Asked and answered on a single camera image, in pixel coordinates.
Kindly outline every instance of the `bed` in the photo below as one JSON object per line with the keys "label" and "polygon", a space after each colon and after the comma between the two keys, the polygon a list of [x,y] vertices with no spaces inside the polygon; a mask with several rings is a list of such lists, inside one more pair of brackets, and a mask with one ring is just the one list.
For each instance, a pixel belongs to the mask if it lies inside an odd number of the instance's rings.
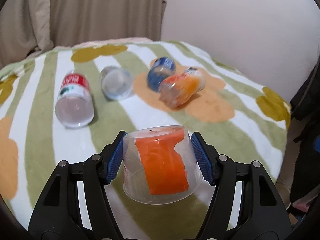
{"label": "bed", "polygon": [[[119,46],[125,49],[115,53]],[[164,56],[175,61],[178,71],[198,67],[206,79],[206,88],[199,96],[178,110],[163,105],[146,85],[148,69],[156,58]],[[105,99],[99,73],[107,65],[130,71],[134,93],[129,98]],[[62,80],[72,70],[86,76],[95,105],[92,123],[77,130],[63,127],[54,114]],[[82,162],[112,143],[120,130],[164,125],[183,125],[189,133],[199,131],[219,154],[234,161],[260,161],[275,182],[289,124],[290,106],[279,95],[185,42],[139,39],[57,47],[0,70],[0,193],[27,228],[41,190],[60,160]],[[125,238],[196,236],[214,187],[203,180],[191,196],[158,206],[130,199],[123,191],[123,180],[121,167],[105,190]],[[79,182],[78,188],[83,224],[90,228],[83,184]],[[240,198],[238,182],[229,228],[236,226]]]}

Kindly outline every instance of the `blanket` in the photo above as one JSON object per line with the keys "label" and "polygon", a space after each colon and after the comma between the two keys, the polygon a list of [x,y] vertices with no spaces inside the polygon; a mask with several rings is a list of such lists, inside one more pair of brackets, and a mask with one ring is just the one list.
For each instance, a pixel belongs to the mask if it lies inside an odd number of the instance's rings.
{"label": "blanket", "polygon": [[[198,67],[206,87],[187,104],[169,109],[146,84],[146,74],[158,57],[170,57],[177,71]],[[133,94],[122,101],[103,96],[99,73],[107,65],[128,70]],[[59,89],[70,71],[86,76],[95,107],[93,121],[66,129],[54,113]],[[100,153],[120,130],[183,125],[236,162],[260,161],[275,182],[286,145],[290,107],[270,88],[212,59],[184,42],[129,42],[86,48],[59,48],[0,71],[0,193],[25,227],[36,201],[60,160],[85,161]],[[189,197],[167,205],[147,205],[123,191],[121,167],[106,193],[125,238],[188,239],[198,232],[214,187],[203,180]],[[90,228],[83,183],[78,182],[83,224]],[[241,199],[237,183],[229,227],[236,225]]]}

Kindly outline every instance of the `blue textured rubber pad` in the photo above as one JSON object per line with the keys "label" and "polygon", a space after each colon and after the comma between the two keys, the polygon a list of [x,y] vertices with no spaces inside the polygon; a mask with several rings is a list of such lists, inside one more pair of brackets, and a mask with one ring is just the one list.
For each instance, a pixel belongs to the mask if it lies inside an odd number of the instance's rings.
{"label": "blue textured rubber pad", "polygon": [[116,178],[119,171],[122,159],[123,159],[123,137],[127,133],[124,133],[120,142],[118,143],[115,151],[113,152],[109,162],[108,162],[108,172],[107,172],[107,182],[110,183]]}
{"label": "blue textured rubber pad", "polygon": [[212,164],[195,134],[191,136],[191,143],[203,178],[209,182],[210,185],[213,184]]}

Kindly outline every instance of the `white wall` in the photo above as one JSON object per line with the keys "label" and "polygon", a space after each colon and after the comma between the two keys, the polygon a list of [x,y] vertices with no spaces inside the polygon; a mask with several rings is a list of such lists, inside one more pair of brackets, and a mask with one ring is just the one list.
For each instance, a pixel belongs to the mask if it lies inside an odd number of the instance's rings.
{"label": "white wall", "polygon": [[317,62],[313,0],[166,0],[162,40],[189,42],[289,101]]}

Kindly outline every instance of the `metal pin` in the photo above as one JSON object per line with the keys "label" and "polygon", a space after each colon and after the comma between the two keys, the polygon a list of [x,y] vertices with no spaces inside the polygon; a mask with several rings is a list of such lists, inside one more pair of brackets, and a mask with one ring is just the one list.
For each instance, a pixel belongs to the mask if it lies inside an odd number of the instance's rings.
{"label": "metal pin", "polygon": [[219,156],[219,160],[222,161],[222,162],[225,162],[227,159],[228,159],[228,157],[225,156],[225,155],[220,155]]}
{"label": "metal pin", "polygon": [[91,157],[94,161],[97,161],[101,158],[100,154],[95,154]]}
{"label": "metal pin", "polygon": [[63,166],[66,166],[66,164],[67,164],[67,161],[59,161],[59,163],[58,163],[58,165],[60,166],[60,167],[63,167]]}
{"label": "metal pin", "polygon": [[257,168],[261,166],[261,163],[258,161],[254,161],[252,164],[253,164],[253,166],[255,166]]}

